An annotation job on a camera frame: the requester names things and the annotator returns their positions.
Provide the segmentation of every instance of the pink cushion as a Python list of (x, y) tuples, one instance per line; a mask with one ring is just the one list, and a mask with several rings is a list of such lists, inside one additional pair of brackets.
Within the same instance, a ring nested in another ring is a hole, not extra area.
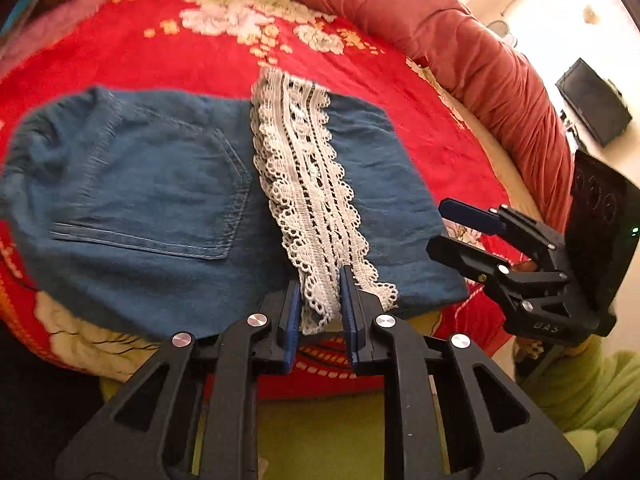
[(345, 16), (426, 63), (511, 155), (545, 221), (563, 229), (572, 156), (542, 81), (457, 0), (297, 0)]

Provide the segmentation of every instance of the denim shorts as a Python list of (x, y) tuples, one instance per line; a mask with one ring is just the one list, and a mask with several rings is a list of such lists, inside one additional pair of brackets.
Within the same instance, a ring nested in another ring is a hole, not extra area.
[[(331, 95), (328, 128), (380, 280), (416, 315), (466, 296), (429, 260), (444, 227), (385, 113)], [(4, 216), (34, 282), (73, 314), (164, 338), (223, 331), (296, 275), (253, 166), (249, 101), (91, 88), (25, 118)]]

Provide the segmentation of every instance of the black television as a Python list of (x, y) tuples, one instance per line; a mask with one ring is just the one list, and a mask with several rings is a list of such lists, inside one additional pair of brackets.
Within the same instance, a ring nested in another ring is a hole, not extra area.
[(558, 80), (556, 87), (601, 146), (622, 134), (632, 119), (616, 90), (582, 58)]

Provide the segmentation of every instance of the lace fabric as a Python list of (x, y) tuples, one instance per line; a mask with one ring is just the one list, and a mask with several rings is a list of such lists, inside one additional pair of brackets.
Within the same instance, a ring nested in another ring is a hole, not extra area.
[(300, 275), (302, 332), (321, 332), (338, 318), (338, 271), (343, 265), (352, 266), (362, 290), (376, 294), (385, 310), (392, 308), (398, 290), (379, 283), (376, 268), (366, 259), (369, 245), (358, 231), (353, 191), (330, 144), (327, 89), (265, 68), (252, 104), (254, 164), (282, 229), (283, 247)]

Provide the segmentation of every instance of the red bedspread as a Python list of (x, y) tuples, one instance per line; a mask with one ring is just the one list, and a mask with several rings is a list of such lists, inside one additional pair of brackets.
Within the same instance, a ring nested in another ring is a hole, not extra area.
[[(508, 202), (473, 134), (456, 121), (436, 91), (406, 65), (405, 56), (388, 44), (366, 36), (343, 18), (331, 23), (319, 18), (316, 29), (339, 35), (345, 46), (342, 54), (318, 52), (300, 40), (300, 31), (294, 33), (295, 23), (277, 18), (277, 36), (271, 31), (274, 46), (262, 50), (266, 53), (263, 58), (255, 51), (261, 50), (259, 43), (240, 44), (228, 34), (204, 36), (184, 28), (178, 15), (189, 8), (197, 6), (181, 0), (111, 0), (73, 33), (13, 70), (0, 83), (2, 158), (20, 118), (61, 94), (100, 84), (116, 89), (172, 88), (247, 99), (258, 77), (258, 62), (271, 62), (333, 92), (383, 108), (435, 201), (451, 196), (482, 208)], [(0, 268), (3, 317), (34, 352), (60, 362), (51, 351), (49, 334), (33, 315), (32, 284), (24, 275), (5, 226), (0, 230), (0, 241), (6, 264)], [(511, 260), (520, 257), (500, 240), (483, 237), (482, 243)], [(502, 320), (493, 302), (484, 294), (475, 294), (464, 306), (445, 309), (436, 335), (465, 332), (489, 349)], [(327, 364), (318, 359), (318, 352), (307, 350), (306, 357), (299, 357), (302, 364), (288, 383), (281, 380), (266, 386), (269, 396), (321, 395), (371, 386), (360, 379), (331, 381), (329, 376), (348, 377), (346, 366), (338, 366), (336, 360)], [(316, 371), (308, 373), (309, 368)]]

